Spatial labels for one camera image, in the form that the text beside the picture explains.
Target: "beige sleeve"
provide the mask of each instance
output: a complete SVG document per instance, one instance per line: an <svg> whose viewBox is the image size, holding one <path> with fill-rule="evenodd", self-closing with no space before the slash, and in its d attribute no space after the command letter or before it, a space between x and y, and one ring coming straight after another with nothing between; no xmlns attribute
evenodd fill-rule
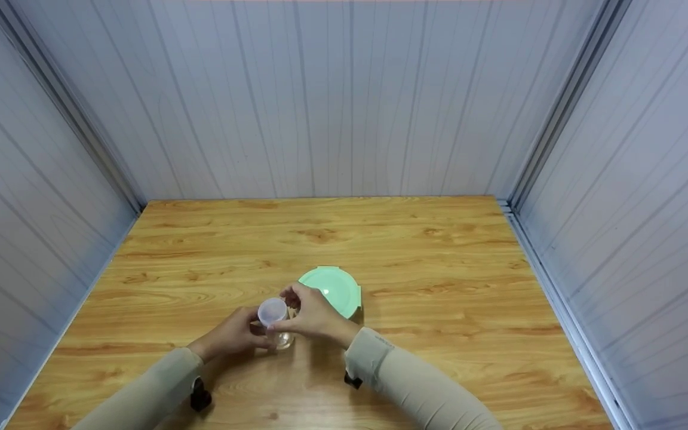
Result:
<svg viewBox="0 0 688 430"><path fill-rule="evenodd" d="M374 330L363 327L344 357L351 378L360 378L376 392L386 395L421 428L502 428L474 395Z"/></svg>
<svg viewBox="0 0 688 430"><path fill-rule="evenodd" d="M202 366L193 351L177 348L97 406L73 430L151 430L188 397Z"/></svg>

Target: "small plastic container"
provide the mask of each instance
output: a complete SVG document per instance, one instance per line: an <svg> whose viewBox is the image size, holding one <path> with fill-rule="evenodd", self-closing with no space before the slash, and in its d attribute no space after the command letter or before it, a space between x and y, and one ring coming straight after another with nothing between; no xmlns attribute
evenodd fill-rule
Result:
<svg viewBox="0 0 688 430"><path fill-rule="evenodd" d="M259 322L265 328L270 327L272 323L287 320L290 317L286 302L279 297L273 297L262 302L257 313L259 314ZM290 333L275 333L268 335L268 337L275 343L277 349L286 349L294 343L294 335Z"/></svg>

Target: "person's left hand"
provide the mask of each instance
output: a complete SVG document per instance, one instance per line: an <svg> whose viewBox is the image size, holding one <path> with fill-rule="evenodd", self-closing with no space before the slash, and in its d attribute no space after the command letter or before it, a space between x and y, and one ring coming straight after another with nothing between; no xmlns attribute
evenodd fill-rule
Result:
<svg viewBox="0 0 688 430"><path fill-rule="evenodd" d="M188 348L201 357L204 364L215 357L249 348L275 348L265 336L264 327L251 324L257 321L257 310L259 306L237 308L210 332L191 342Z"/></svg>

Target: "wooden table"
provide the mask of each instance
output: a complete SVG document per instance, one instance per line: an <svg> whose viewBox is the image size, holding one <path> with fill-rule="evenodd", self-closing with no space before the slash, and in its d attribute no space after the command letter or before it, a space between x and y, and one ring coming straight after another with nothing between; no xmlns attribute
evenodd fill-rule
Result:
<svg viewBox="0 0 688 430"><path fill-rule="evenodd" d="M8 428L69 428L236 306L315 266L363 287L365 323L477 395L505 428L609 428L493 198L154 201ZM208 368L215 406L159 428L411 428L342 352L297 338Z"/></svg>

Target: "sleeve cuff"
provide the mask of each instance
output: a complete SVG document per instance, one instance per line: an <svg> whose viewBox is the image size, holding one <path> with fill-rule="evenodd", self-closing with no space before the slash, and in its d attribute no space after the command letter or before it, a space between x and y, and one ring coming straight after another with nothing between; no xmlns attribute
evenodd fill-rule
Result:
<svg viewBox="0 0 688 430"><path fill-rule="evenodd" d="M361 328L344 353L347 374L377 389L380 366L393 349L394 345L374 330Z"/></svg>
<svg viewBox="0 0 688 430"><path fill-rule="evenodd" d="M158 360L147 374L158 379L162 386L170 387L167 395L175 403L188 397L193 390L193 382L203 367L202 359L189 348L177 348Z"/></svg>

